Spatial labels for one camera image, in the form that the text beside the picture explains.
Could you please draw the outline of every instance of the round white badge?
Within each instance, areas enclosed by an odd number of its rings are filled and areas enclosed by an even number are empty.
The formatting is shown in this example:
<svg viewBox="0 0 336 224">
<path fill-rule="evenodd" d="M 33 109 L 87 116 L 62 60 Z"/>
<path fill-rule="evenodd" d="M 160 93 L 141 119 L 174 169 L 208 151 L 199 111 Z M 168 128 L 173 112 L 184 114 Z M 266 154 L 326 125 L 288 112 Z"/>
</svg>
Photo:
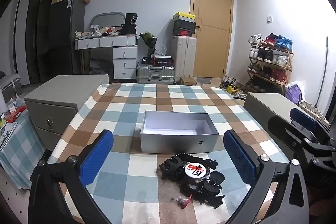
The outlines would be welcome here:
<svg viewBox="0 0 336 224">
<path fill-rule="evenodd" d="M 207 172 L 206 168 L 203 165 L 196 162 L 191 162 L 187 164 L 187 166 L 184 167 L 184 171 L 188 177 L 191 177 L 193 179 L 202 178 Z"/>
</svg>

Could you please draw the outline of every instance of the checkered tablecloth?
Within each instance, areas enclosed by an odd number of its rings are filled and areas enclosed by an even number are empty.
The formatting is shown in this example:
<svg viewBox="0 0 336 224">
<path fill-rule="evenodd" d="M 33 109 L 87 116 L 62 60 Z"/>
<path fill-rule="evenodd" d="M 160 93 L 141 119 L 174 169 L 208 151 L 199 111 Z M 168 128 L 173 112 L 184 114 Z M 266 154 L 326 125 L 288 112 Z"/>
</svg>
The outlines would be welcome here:
<svg viewBox="0 0 336 224">
<path fill-rule="evenodd" d="M 30 176 L 42 157 L 45 147 L 25 109 L 16 119 L 17 125 L 0 150 L 0 164 L 18 189 L 30 189 Z"/>
<path fill-rule="evenodd" d="M 220 136 L 211 153 L 198 154 L 218 162 L 224 204 L 217 209 L 193 201 L 180 209 L 172 198 L 179 186 L 158 175 L 158 165 L 171 155 L 141 153 L 140 129 L 145 110 L 207 112 Z M 101 85 L 76 114 L 58 142 L 49 163 L 79 155 L 103 130 L 114 135 L 114 145 L 89 193 L 113 224 L 217 224 L 225 222 L 249 190 L 243 183 L 223 146 L 224 132 L 234 129 L 259 154 L 274 161 L 288 162 L 275 142 L 252 116 L 227 92 L 219 88 L 154 84 Z M 61 185 L 75 219 L 80 215 L 65 185 Z M 273 197 L 271 187 L 264 205 Z"/>
</svg>

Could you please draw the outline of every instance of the door frame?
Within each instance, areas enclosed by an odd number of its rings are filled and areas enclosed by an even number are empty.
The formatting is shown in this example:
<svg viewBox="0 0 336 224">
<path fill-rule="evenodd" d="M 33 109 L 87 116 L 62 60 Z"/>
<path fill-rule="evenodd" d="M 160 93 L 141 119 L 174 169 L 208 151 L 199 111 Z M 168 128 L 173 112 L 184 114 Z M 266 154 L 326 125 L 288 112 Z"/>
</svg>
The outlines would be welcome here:
<svg viewBox="0 0 336 224">
<path fill-rule="evenodd" d="M 231 19 L 230 19 L 230 30 L 229 30 L 229 43 L 228 43 L 228 48 L 227 48 L 227 53 L 226 53 L 226 59 L 225 59 L 225 67 L 224 67 L 224 71 L 223 71 L 223 76 L 226 73 L 226 69 L 227 69 L 227 62 L 228 62 L 228 57 L 229 57 L 229 52 L 230 52 L 230 46 L 231 46 L 231 34 L 232 34 L 232 23 L 233 23 L 233 5 L 234 4 L 234 0 L 231 0 Z M 194 12 L 194 0 L 190 0 L 190 9 L 189 9 L 189 13 L 193 14 Z"/>
</svg>

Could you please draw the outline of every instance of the wicker basket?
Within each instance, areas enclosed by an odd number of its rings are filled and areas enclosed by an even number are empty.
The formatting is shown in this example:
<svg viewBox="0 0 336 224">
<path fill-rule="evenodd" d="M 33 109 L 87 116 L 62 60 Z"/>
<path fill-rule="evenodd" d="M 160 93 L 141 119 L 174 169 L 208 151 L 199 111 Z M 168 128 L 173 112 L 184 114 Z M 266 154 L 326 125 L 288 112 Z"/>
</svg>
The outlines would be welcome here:
<svg viewBox="0 0 336 224">
<path fill-rule="evenodd" d="M 323 125 L 325 125 L 327 128 L 330 127 L 330 122 L 323 116 L 323 114 L 312 104 L 300 100 L 298 103 L 298 106 L 303 109 L 305 112 L 307 112 L 310 116 L 312 116 L 315 120 L 319 120 Z"/>
</svg>

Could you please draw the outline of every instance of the gray bedside cabinet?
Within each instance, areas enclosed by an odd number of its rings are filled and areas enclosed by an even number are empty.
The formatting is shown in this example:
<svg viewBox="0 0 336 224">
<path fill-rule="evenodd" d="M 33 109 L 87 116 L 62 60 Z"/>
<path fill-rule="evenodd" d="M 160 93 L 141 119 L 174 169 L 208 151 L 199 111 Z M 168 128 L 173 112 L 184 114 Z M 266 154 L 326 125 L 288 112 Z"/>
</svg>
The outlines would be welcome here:
<svg viewBox="0 0 336 224">
<path fill-rule="evenodd" d="M 29 116 L 48 150 L 54 150 L 92 93 L 108 83 L 108 75 L 58 75 L 24 97 Z"/>
</svg>

